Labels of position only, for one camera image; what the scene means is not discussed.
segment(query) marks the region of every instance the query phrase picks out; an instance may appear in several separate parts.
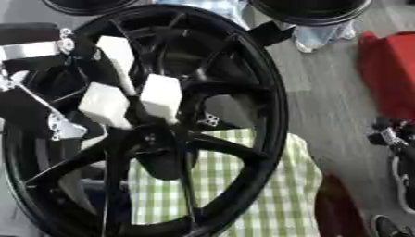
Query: wheel rim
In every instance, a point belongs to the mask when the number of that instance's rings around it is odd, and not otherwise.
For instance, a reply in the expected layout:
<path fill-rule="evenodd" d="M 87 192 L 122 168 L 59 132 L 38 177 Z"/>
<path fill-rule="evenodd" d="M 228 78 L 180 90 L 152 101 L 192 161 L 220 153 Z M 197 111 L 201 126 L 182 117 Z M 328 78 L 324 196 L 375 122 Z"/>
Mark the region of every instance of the wheel rim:
<path fill-rule="evenodd" d="M 149 28 L 148 24 L 151 22 L 156 22 L 156 26 Z M 89 150 L 81 151 L 80 155 L 66 155 L 72 157 L 66 159 L 62 156 L 65 154 L 62 149 L 72 151 L 70 148 L 76 143 L 53 144 L 57 146 L 55 147 L 58 151 L 57 155 L 53 152 L 54 149 L 45 145 L 45 141 L 35 140 L 30 135 L 7 125 L 4 137 L 6 172 L 10 187 L 20 206 L 44 231 L 53 236 L 152 237 L 167 234 L 170 236 L 205 236 L 208 234 L 210 236 L 223 231 L 255 201 L 275 170 L 283 150 L 287 133 L 286 96 L 280 75 L 268 54 L 255 44 L 246 31 L 229 20 L 207 11 L 182 6 L 131 8 L 87 23 L 80 27 L 77 33 L 93 40 L 97 40 L 97 35 L 103 33 L 127 37 L 136 54 L 134 64 L 136 67 L 132 71 L 132 78 L 138 87 L 142 85 L 143 79 L 150 72 L 165 73 L 181 79 L 184 96 L 181 105 L 181 125 L 167 127 L 167 125 L 155 123 L 152 119 L 149 124 L 146 123 L 148 118 L 143 116 L 134 117 L 132 120 L 136 119 L 135 131 L 137 133 L 142 133 L 151 126 L 157 126 L 161 131 L 166 132 L 165 134 L 169 134 L 173 141 L 169 149 L 172 149 L 175 157 L 181 157 L 176 160 L 176 164 L 183 168 L 180 180 L 186 193 L 189 214 L 170 222 L 145 226 L 118 223 L 114 218 L 115 208 L 111 206 L 116 205 L 117 200 L 113 193 L 119 190 L 122 172 L 125 171 L 124 161 L 130 160 L 127 154 L 134 149 L 132 149 L 133 145 L 113 143 L 113 141 L 140 140 L 134 135 L 136 134 L 134 131 L 126 133 L 110 130 L 108 132 L 110 135 L 104 142 L 92 146 Z M 202 44 L 197 47 L 190 46 L 190 44 L 186 46 L 178 44 L 174 35 L 180 37 L 181 40 L 185 39 L 186 43 L 202 42 L 206 45 L 206 49 L 197 49 L 201 48 Z M 182 55 L 175 53 L 175 50 L 180 53 L 186 47 L 193 48 L 194 52 L 192 54 L 186 52 Z M 192 63 L 190 63 L 191 67 L 188 65 L 189 57 L 190 61 L 197 62 L 196 66 L 192 66 Z M 223 58 L 229 58 L 233 64 L 236 58 L 239 58 L 237 64 L 242 65 L 239 68 L 241 70 L 238 72 L 239 75 L 234 74 L 233 70 L 229 72 L 229 69 L 234 69 L 232 67 L 235 65 L 221 63 L 228 71 L 222 71 L 226 69 L 216 65 L 217 61 L 222 62 Z M 220 75 L 209 72 L 211 68 L 232 78 L 233 81 L 222 80 Z M 33 73 L 26 80 L 26 84 L 50 101 L 61 102 L 57 97 L 62 97 L 62 92 L 59 92 L 61 95 L 57 96 L 56 94 L 59 93 L 57 90 L 52 90 L 54 86 L 49 81 L 51 78 L 59 81 L 57 78 L 61 75 L 54 74 L 56 71 L 59 69 Z M 241 77 L 241 73 L 249 75 L 249 78 Z M 78 88 L 80 94 L 84 89 L 80 85 L 74 88 Z M 242 94 L 252 101 L 252 105 L 256 105 L 255 110 L 258 116 L 254 122 L 257 130 L 255 150 L 199 133 L 200 128 L 195 125 L 198 120 L 197 115 L 203 108 L 205 100 L 217 94 Z M 70 106 L 66 103 L 63 106 L 58 104 L 58 108 L 66 112 L 70 110 Z M 114 157 L 114 154 L 103 158 L 99 147 L 100 145 L 104 147 L 107 143 L 111 143 L 111 150 L 122 152 L 122 155 L 117 154 L 117 156 L 123 158 L 119 160 L 109 158 Z M 179 149 L 180 147 L 188 147 L 188 150 L 192 151 L 201 148 L 217 150 L 240 156 L 245 167 L 233 184 L 217 199 L 207 206 L 195 206 L 189 177 L 190 166 L 186 165 L 189 162 L 183 162 L 187 159 L 187 150 Z M 49 165 L 44 168 L 46 171 L 42 172 L 39 169 L 39 160 L 42 158 L 51 160 L 50 156 L 59 156 L 57 167 Z M 252 157 L 260 158 L 261 161 L 252 162 Z M 68 170 L 72 171 L 103 159 L 107 162 L 107 175 L 110 177 L 107 179 L 106 186 L 107 203 L 110 204 L 109 208 L 105 209 L 106 215 L 85 210 L 85 207 L 82 208 L 72 201 L 68 194 L 62 191 L 61 186 L 48 184 L 48 182 L 54 183 L 53 181 L 57 184 L 56 180 L 64 173 L 68 173 Z"/>

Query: white foam block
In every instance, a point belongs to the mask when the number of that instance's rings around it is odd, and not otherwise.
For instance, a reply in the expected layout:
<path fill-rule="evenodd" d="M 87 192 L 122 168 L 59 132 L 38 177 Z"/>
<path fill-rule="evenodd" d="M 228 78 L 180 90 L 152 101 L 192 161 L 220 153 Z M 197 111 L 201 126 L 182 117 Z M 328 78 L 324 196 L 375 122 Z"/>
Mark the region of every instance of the white foam block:
<path fill-rule="evenodd" d="M 130 129 L 124 117 L 130 101 L 118 87 L 92 82 L 78 109 L 94 122 L 120 129 Z"/>
<path fill-rule="evenodd" d="M 148 114 L 167 121 L 175 120 L 182 101 L 179 80 L 150 74 L 140 95 L 140 101 Z"/>
<path fill-rule="evenodd" d="M 137 95 L 132 80 L 129 76 L 134 55 L 128 40 L 120 37 L 102 36 L 96 44 L 109 57 L 116 68 L 122 89 L 127 95 Z"/>

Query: metal bracket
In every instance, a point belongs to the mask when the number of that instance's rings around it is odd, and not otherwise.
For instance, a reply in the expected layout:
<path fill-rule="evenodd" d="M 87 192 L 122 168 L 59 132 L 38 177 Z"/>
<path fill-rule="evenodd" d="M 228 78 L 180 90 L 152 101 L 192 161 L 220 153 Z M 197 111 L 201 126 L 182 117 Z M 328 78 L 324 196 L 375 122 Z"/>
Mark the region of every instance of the metal bracket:
<path fill-rule="evenodd" d="M 52 56 L 61 53 L 68 55 L 75 49 L 75 43 L 70 38 L 71 34 L 71 30 L 62 29 L 60 31 L 60 40 L 57 42 L 0 46 L 0 97 L 8 101 L 0 103 L 2 105 L 0 106 L 0 114 L 4 119 L 9 120 L 9 122 L 15 124 L 20 129 L 30 130 L 37 136 L 46 136 L 46 138 L 52 141 L 81 138 L 86 134 L 87 130 L 81 125 L 70 122 L 57 109 L 23 84 L 12 81 L 3 62 L 29 57 Z M 21 115 L 27 113 L 26 110 L 33 113 L 31 116 L 34 119 L 31 121 L 21 117 Z"/>
<path fill-rule="evenodd" d="M 205 119 L 199 120 L 198 123 L 208 125 L 210 127 L 217 127 L 219 125 L 220 119 L 212 114 L 205 113 Z"/>
<path fill-rule="evenodd" d="M 250 30 L 249 34 L 256 39 L 258 44 L 268 47 L 290 39 L 293 36 L 295 28 L 291 27 L 286 30 L 281 30 L 272 20 Z"/>

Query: plaid fabric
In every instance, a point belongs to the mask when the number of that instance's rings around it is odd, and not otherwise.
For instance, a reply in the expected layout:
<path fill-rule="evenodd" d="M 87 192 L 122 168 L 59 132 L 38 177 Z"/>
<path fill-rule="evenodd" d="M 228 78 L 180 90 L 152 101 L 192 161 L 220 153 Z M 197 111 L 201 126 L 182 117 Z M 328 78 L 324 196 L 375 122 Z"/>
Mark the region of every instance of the plaid fabric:
<path fill-rule="evenodd" d="M 252 146 L 254 140 L 251 130 L 207 134 L 246 146 Z M 237 157 L 200 152 L 192 170 L 199 206 L 205 206 L 221 194 L 242 166 Z M 129 175 L 133 224 L 168 221 L 187 214 L 177 181 L 156 180 L 135 160 Z M 221 236 L 320 236 L 314 218 L 314 202 L 321 179 L 306 142 L 289 134 L 281 163 L 259 199 Z"/>
<path fill-rule="evenodd" d="M 246 0 L 153 0 L 154 4 L 185 5 L 215 12 L 236 24 L 249 29 L 242 19 L 242 11 L 247 5 Z"/>

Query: shoe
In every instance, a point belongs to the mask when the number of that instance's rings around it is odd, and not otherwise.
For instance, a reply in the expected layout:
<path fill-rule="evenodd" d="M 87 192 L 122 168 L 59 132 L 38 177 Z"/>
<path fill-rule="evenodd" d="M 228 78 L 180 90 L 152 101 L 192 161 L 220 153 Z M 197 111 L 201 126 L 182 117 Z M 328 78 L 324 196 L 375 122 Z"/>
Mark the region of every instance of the shoe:
<path fill-rule="evenodd" d="M 371 229 L 376 237 L 414 237 L 410 228 L 403 232 L 390 218 L 381 215 L 371 219 Z"/>
<path fill-rule="evenodd" d="M 294 44 L 296 45 L 296 48 L 298 49 L 298 51 L 300 51 L 301 53 L 309 54 L 309 53 L 312 53 L 313 52 L 313 49 L 312 48 L 305 47 L 298 40 L 295 40 L 294 41 Z"/>
<path fill-rule="evenodd" d="M 356 38 L 356 32 L 353 29 L 351 29 L 349 31 L 345 31 L 343 33 L 342 37 L 340 37 L 340 38 L 345 39 L 345 40 L 349 40 L 349 41 L 353 40 L 354 38 Z"/>
<path fill-rule="evenodd" d="M 397 201 L 402 209 L 415 215 L 415 162 L 409 158 L 392 158 L 392 175 L 396 182 Z"/>

